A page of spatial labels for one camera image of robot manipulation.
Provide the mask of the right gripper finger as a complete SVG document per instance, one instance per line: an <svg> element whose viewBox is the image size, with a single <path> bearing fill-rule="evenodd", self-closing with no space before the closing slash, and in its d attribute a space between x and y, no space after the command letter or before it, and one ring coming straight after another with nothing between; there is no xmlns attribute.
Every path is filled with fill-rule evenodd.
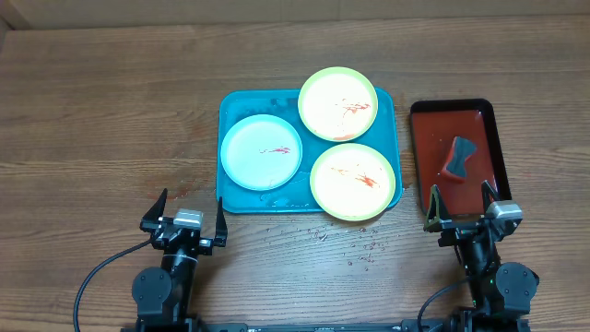
<svg viewBox="0 0 590 332"><path fill-rule="evenodd" d="M443 197L437 184L431 187L430 204L424 222L424 231L443 231L450 227L452 216L443 202Z"/></svg>
<svg viewBox="0 0 590 332"><path fill-rule="evenodd" d="M487 180L481 184L481 194L484 206L490 206L493 202L501 199L498 191Z"/></svg>

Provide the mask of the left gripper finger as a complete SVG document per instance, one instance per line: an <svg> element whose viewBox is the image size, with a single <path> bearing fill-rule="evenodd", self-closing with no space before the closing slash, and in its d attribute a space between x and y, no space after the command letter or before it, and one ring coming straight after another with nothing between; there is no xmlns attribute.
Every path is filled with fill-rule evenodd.
<svg viewBox="0 0 590 332"><path fill-rule="evenodd" d="M218 210L216 216L216 228L215 237L213 239L213 245L216 247L225 247L228 239L228 226L225 220L224 208L223 208L223 197L218 199Z"/></svg>
<svg viewBox="0 0 590 332"><path fill-rule="evenodd" d="M143 216L143 222L157 222L163 216L167 201L168 189L164 188L153 206Z"/></svg>

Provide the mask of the red sponge with dark scourer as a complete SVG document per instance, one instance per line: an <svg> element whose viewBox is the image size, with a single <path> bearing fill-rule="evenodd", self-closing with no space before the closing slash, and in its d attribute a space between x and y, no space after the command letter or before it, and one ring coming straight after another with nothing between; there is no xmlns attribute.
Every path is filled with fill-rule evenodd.
<svg viewBox="0 0 590 332"><path fill-rule="evenodd" d="M456 136L449 149L441 176L451 181L464 183L466 181L466 162L476 153L476 145L463 137Z"/></svg>

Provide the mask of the light blue round plate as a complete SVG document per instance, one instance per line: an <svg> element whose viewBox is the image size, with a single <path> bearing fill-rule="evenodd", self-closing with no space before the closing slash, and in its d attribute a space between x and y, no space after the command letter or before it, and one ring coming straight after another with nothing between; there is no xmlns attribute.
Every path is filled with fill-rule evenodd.
<svg viewBox="0 0 590 332"><path fill-rule="evenodd" d="M302 142L287 121L269 114L240 120L224 136L219 152L225 173L254 191L275 189L290 180L302 161Z"/></svg>

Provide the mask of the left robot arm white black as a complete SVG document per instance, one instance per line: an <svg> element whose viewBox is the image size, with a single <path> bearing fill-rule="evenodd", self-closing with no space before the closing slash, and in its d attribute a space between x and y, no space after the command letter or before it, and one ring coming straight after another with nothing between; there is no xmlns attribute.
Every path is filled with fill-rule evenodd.
<svg viewBox="0 0 590 332"><path fill-rule="evenodd" d="M163 215L167 194L164 190L140 221L140 230L149 234L147 243L163 256L158 267L142 270L133 281L135 330L207 331L201 318L188 313L188 306L198 258L227 243L223 201L218 201L215 236L208 238L201 235L202 212L181 208L172 218Z"/></svg>

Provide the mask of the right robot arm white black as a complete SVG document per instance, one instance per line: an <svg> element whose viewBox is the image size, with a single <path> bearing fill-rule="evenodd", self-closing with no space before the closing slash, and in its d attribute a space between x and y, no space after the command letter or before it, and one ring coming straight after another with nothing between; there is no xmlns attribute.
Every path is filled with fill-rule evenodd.
<svg viewBox="0 0 590 332"><path fill-rule="evenodd" d="M440 234L438 244L452 247L466 277L435 292L420 307L419 331L528 331L524 316L530 313L539 276L520 263L503 263L496 243L513 234L523 220L522 209L502 200L488 182L481 184L484 213L477 220L455 221L437 185L431 187L427 232ZM422 322L427 307L448 291L463 285L472 296L470 307L458 307L440 324Z"/></svg>

